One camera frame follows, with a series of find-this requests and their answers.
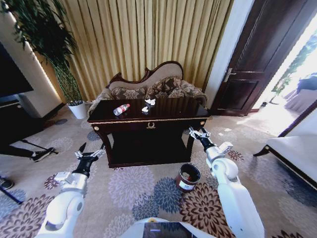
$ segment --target television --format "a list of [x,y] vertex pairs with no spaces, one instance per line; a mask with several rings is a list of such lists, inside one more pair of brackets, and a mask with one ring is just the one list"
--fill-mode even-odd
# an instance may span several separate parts
[[0,98],[29,91],[33,88],[0,42]]

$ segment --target wooden door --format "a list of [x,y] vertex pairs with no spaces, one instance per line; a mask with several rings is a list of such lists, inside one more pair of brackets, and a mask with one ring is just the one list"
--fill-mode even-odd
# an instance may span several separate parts
[[246,116],[317,11],[317,0],[255,0],[211,113]]

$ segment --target floor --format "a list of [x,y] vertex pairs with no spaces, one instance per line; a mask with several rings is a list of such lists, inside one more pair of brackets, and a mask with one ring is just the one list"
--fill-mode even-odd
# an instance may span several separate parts
[[278,136],[286,129],[299,114],[284,108],[283,102],[279,105],[268,103],[256,113],[249,113],[246,117],[229,117],[238,124],[245,124],[273,136]]
[[[211,132],[213,142],[230,141],[234,145],[228,158],[239,167],[241,183],[253,198],[265,227],[265,237],[316,238],[317,192],[273,155],[252,156],[273,136],[265,132],[270,130],[268,125],[257,126],[257,120],[253,116],[214,117],[207,121],[205,128]],[[47,205],[59,192],[54,175],[77,166],[74,151],[84,142],[87,142],[86,151],[95,151],[102,143],[86,120],[76,119],[67,107],[46,126],[44,131],[28,139],[55,147],[58,155],[50,155],[39,163],[0,155],[0,175],[15,181],[10,192],[24,200],[18,206],[0,194],[0,238],[34,237]],[[35,149],[19,142],[14,145]],[[216,180],[208,172],[198,141],[194,142],[192,163],[200,169],[202,178],[192,192],[183,194],[174,181],[181,164],[114,170],[107,167],[104,155],[92,166],[85,207],[74,237],[115,238],[145,217],[184,221],[218,238],[234,237],[225,221]]]

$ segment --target black pants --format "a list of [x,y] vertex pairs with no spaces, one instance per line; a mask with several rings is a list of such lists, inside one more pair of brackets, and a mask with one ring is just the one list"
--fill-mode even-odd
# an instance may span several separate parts
[[5,145],[5,146],[2,145],[0,146],[0,154],[31,158],[33,155],[33,151],[17,148],[11,145]]

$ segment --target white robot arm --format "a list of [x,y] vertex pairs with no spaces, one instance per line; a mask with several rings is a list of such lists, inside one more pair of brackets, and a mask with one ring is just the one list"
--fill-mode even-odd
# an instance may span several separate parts
[[[211,174],[218,180],[218,194],[230,229],[237,238],[264,238],[264,227],[248,190],[240,183],[238,167],[225,154],[232,144],[225,142],[217,147],[210,140],[210,133],[202,127],[203,133],[190,128],[190,135],[201,141],[207,154],[207,165]],[[83,210],[87,178],[92,162],[105,153],[104,149],[95,153],[82,153],[85,144],[75,152],[80,160],[78,168],[70,172],[58,173],[55,180],[62,183],[60,194],[49,204],[46,217],[36,238],[72,238],[79,214]],[[121,237],[141,238],[144,219],[132,225]],[[181,223],[183,227],[199,238],[212,236],[199,231],[190,224]]]
[[203,133],[190,128],[190,135],[201,141],[207,154],[207,165],[217,179],[218,194],[227,223],[237,238],[264,238],[264,227],[248,190],[240,183],[238,167],[225,154],[232,144],[213,144],[210,133],[203,127]]
[[72,238],[73,230],[84,208],[87,178],[91,164],[105,153],[104,149],[94,153],[82,153],[86,144],[75,152],[80,163],[76,170],[60,172],[55,180],[62,184],[60,194],[47,207],[45,219],[36,238]]

